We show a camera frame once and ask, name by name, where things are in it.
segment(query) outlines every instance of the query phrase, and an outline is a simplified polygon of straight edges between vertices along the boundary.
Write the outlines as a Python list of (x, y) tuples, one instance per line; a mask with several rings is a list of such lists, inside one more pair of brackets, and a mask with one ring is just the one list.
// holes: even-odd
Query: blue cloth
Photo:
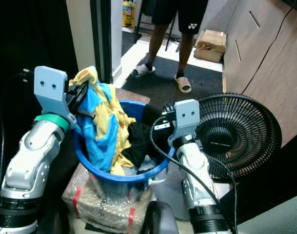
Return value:
[[(99, 83), (98, 85), (102, 88), (103, 92), (110, 101), (112, 98), (110, 89), (107, 84)], [(93, 88), (87, 90), (87, 94), (82, 104), (80, 105), (80, 110), (85, 110), (88, 112), (94, 112), (96, 107), (102, 104), (103, 101), (97, 95)], [(104, 137), (96, 140), (97, 128), (90, 117), (78, 116), (77, 126), (75, 131), (77, 131), (85, 140), (86, 149), (89, 155), (89, 161), (96, 168), (109, 172), (112, 167), (113, 157), (116, 151), (117, 144), (117, 133), (119, 128), (119, 123), (116, 116), (111, 114), (109, 116), (108, 131)]]

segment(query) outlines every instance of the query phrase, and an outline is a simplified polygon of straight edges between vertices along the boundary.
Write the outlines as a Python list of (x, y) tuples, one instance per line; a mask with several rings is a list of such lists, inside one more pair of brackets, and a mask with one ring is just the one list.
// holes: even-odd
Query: wire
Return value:
[(2, 109), (0, 110), (0, 125), (1, 125), (1, 156), (0, 156), (0, 188), (1, 188), (1, 181), (2, 181), (2, 174), (3, 174), (3, 162), (4, 162), (4, 144), (5, 144), (5, 137), (4, 137), (4, 125), (3, 125), (3, 114)]
[[(25, 76), (27, 73), (31, 73), (29, 70), (24, 69), (23, 72), (14, 74), (10, 76), (8, 79), (9, 83), (12, 79), (20, 76)], [(5, 130), (4, 130), (4, 124), (3, 124), (3, 102), (5, 99), (5, 96), (7, 95), (7, 89), (4, 90), (3, 94), (0, 98), (0, 125), (1, 125), (1, 155), (0, 155), (0, 189), (1, 189), (1, 183), (2, 183), (2, 176), (3, 176), (3, 164), (4, 164), (4, 145), (5, 145)]]
[[(218, 206), (221, 206), (220, 201), (217, 199), (216, 195), (207, 187), (207, 185), (202, 182), (202, 180), (194, 173), (192, 172), (190, 169), (188, 169), (186, 166), (184, 166), (182, 163), (180, 163), (179, 161), (175, 160), (174, 158), (172, 158), (171, 156), (169, 156), (168, 154), (166, 154), (164, 151), (162, 151), (158, 145), (156, 145), (156, 143), (154, 142), (153, 139), (153, 131), (154, 131), (154, 127), (156, 126), (157, 122), (159, 122), (160, 120), (166, 119), (165, 116), (161, 116), (160, 118), (158, 118), (152, 125), (151, 131), (150, 131), (150, 141), (152, 142), (153, 147), (159, 151), (164, 157), (166, 157), (169, 161), (173, 162), (174, 164), (178, 165), (179, 167), (181, 167), (183, 170), (185, 170), (187, 173), (189, 173), (192, 177), (195, 178), (195, 180), (197, 180), (198, 183), (200, 183), (204, 189), (207, 191), (207, 193), (212, 197), (212, 199), (215, 201), (215, 203)], [(230, 230), (231, 232), (233, 232), (234, 234), (238, 234), (238, 230), (237, 230), (237, 188), (236, 188), (236, 182), (235, 179), (231, 173), (231, 171), (227, 168), (227, 166), (225, 164), (223, 164), (222, 162), (220, 162), (219, 160), (206, 155), (208, 158), (216, 161), (217, 163), (221, 164), (229, 173), (229, 176), (234, 184), (234, 192), (235, 192), (235, 205), (234, 205), (234, 227), (232, 227), (232, 225), (229, 224), (230, 226)]]
[(222, 165), (228, 172), (228, 175), (229, 177), (231, 178), (232, 180), (232, 183), (233, 183), (233, 186), (234, 186), (234, 230), (235, 230), (235, 233), (238, 234), (238, 230), (237, 230), (237, 186), (236, 186), (236, 182), (235, 182), (235, 179), (232, 175), (232, 172), (230, 171), (230, 169), (228, 169), (228, 167), (221, 161), (217, 160), (216, 158), (214, 157), (211, 157), (209, 155), (207, 155), (205, 152), (203, 152), (207, 158), (219, 163), (220, 165)]
[(263, 56), (261, 62), (259, 63), (259, 66), (257, 67), (255, 73), (253, 74), (253, 76), (251, 77), (251, 79), (250, 79), (249, 82), (247, 83), (246, 87), (245, 87), (245, 88), (243, 89), (243, 91), (241, 92), (241, 94), (243, 94), (243, 93), (246, 91), (246, 89), (248, 88), (248, 86), (250, 85), (250, 83), (252, 82), (252, 80), (255, 78), (257, 72), (260, 70), (261, 65), (263, 64), (263, 62), (264, 62), (264, 60), (265, 60), (265, 57), (267, 56), (267, 54), (268, 54), (269, 51), (270, 51), (270, 48), (272, 47), (272, 45), (273, 45), (274, 42), (276, 41), (276, 39), (277, 39), (277, 37), (278, 37), (278, 35), (279, 35), (279, 33), (280, 33), (280, 30), (281, 30), (281, 28), (282, 28), (282, 26), (283, 26), (283, 23), (284, 23), (286, 17), (287, 17), (287, 16), (289, 15), (289, 13), (291, 12), (291, 10), (294, 8), (294, 6), (295, 6), (295, 4), (296, 4), (296, 1), (297, 1), (297, 0), (294, 1), (293, 5), (290, 7), (289, 11), (285, 14), (283, 20), (282, 20), (281, 23), (280, 23), (280, 26), (279, 26), (279, 28), (278, 28), (278, 31), (277, 31), (277, 33), (276, 33), (276, 36), (275, 36), (274, 40), (271, 42), (270, 46), (267, 48), (267, 50), (266, 50), (266, 52), (265, 52), (265, 54), (264, 54), (264, 56)]

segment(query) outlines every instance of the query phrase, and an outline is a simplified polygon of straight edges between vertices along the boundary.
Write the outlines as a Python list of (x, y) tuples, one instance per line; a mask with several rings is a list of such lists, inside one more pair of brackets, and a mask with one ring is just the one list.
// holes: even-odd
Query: slipper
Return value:
[[(174, 76), (174, 79), (178, 83), (178, 89), (182, 93), (187, 94), (187, 93), (190, 93), (192, 91), (191, 84), (188, 82), (188, 78), (187, 77), (179, 77), (179, 78), (177, 78), (177, 76)], [(185, 87), (185, 86), (188, 86), (189, 88), (187, 90), (184, 90), (183, 87)]]
[(148, 73), (152, 73), (152, 72), (154, 72), (155, 70), (156, 70), (156, 68), (153, 66), (152, 70), (149, 71), (148, 68), (146, 67), (146, 65), (145, 65), (145, 64), (142, 64), (142, 65), (137, 66), (137, 67), (133, 70), (133, 72), (131, 73), (131, 75), (132, 75), (133, 77), (141, 77), (141, 76), (146, 75), (146, 74), (148, 74)]

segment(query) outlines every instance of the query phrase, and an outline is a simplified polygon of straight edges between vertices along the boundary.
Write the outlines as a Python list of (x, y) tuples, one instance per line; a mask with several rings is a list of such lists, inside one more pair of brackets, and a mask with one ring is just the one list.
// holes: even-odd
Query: fan grill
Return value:
[[(281, 146), (281, 130), (272, 113), (255, 100), (236, 94), (212, 95), (199, 100), (196, 130), (206, 154), (225, 163), (234, 178), (251, 173)], [(219, 164), (210, 161), (216, 182), (230, 182)]]

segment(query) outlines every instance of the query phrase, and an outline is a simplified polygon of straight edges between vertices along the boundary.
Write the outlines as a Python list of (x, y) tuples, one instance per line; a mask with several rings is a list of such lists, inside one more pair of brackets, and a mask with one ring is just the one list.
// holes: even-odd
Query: person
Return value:
[(141, 77), (156, 70), (153, 66), (156, 54), (162, 44), (164, 34), (169, 24), (178, 12), (178, 29), (182, 33), (178, 71), (174, 76), (178, 88), (183, 93), (192, 91), (184, 69), (191, 54), (194, 35), (198, 34), (208, 0), (156, 0), (152, 23), (155, 25), (149, 43), (149, 55), (145, 64), (137, 66), (132, 76)]

